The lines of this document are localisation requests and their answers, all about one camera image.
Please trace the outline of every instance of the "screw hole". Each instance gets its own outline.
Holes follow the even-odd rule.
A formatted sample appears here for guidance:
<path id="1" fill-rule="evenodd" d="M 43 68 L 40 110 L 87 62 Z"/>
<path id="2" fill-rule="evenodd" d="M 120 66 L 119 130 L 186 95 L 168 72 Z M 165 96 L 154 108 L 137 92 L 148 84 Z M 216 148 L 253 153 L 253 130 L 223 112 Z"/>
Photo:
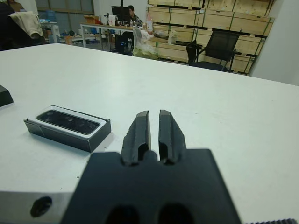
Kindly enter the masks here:
<path id="1" fill-rule="evenodd" d="M 42 197 L 33 203 L 30 210 L 32 217 L 40 217 L 44 215 L 52 205 L 52 199 L 50 197 Z"/>

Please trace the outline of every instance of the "white cloth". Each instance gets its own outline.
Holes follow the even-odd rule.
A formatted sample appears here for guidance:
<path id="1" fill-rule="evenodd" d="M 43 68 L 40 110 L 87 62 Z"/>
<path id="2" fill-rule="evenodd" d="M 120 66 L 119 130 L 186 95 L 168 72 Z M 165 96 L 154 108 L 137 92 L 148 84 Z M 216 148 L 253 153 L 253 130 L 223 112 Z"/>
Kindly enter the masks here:
<path id="1" fill-rule="evenodd" d="M 12 20 L 19 25 L 32 39 L 43 36 L 43 30 L 39 22 L 38 16 L 33 12 L 20 12 L 10 15 Z"/>

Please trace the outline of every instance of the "computer monitor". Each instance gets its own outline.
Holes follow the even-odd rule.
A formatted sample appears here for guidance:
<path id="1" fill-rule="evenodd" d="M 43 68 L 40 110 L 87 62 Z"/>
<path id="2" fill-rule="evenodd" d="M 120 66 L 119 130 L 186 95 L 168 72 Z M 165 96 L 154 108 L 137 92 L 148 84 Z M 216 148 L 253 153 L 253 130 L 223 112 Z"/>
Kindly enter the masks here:
<path id="1" fill-rule="evenodd" d="M 123 7 L 121 10 L 120 6 L 112 6 L 112 15 L 117 15 L 117 18 L 119 21 L 122 21 L 123 24 L 126 22 L 127 24 L 130 24 L 130 12 L 128 7 Z"/>

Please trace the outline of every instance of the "white wall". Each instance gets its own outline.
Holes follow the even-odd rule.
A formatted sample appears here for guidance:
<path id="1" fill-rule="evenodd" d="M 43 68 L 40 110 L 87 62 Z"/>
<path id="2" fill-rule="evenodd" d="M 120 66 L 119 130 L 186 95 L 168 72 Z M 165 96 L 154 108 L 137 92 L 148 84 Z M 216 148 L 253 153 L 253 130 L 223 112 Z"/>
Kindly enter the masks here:
<path id="1" fill-rule="evenodd" d="M 21 3 L 26 11 L 32 11 L 38 15 L 35 0 L 16 0 L 16 2 Z"/>
<path id="2" fill-rule="evenodd" d="M 277 0 L 270 16 L 271 33 L 252 70 L 252 76 L 299 85 L 299 0 Z"/>
<path id="3" fill-rule="evenodd" d="M 147 0 L 124 0 L 123 5 L 124 7 L 134 6 L 135 14 L 145 22 L 147 2 Z M 121 0 L 93 0 L 93 5 L 95 15 L 100 15 L 101 19 L 104 20 L 104 15 L 112 14 L 111 6 L 121 6 Z"/>

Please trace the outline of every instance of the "desk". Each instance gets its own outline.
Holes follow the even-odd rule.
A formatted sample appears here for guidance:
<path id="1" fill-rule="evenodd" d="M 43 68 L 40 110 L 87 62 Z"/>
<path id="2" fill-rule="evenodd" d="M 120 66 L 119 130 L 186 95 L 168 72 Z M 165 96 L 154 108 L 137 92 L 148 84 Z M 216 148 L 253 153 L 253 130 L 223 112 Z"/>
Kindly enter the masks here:
<path id="1" fill-rule="evenodd" d="M 84 27 L 92 27 L 92 28 L 99 28 L 100 33 L 100 40 L 101 40 L 101 46 L 103 49 L 103 41 L 102 41 L 102 32 L 101 29 L 108 29 L 108 30 L 117 30 L 117 31 L 123 31 L 123 32 L 133 32 L 133 27 L 125 27 L 125 26 L 109 26 L 109 25 L 100 25 L 100 24 L 90 24 L 90 23 L 81 23 L 81 30 L 83 31 L 83 47 L 86 48 L 86 40 L 84 37 Z"/>
<path id="2" fill-rule="evenodd" d="M 95 152 L 120 152 L 144 110 L 158 152 L 166 109 L 188 148 L 212 150 L 244 223 L 299 219 L 299 87 L 64 44 L 0 54 L 1 85 L 14 99 L 0 108 L 0 190 L 74 191 L 89 154 L 31 135 L 23 122 L 49 105 L 111 119 Z"/>

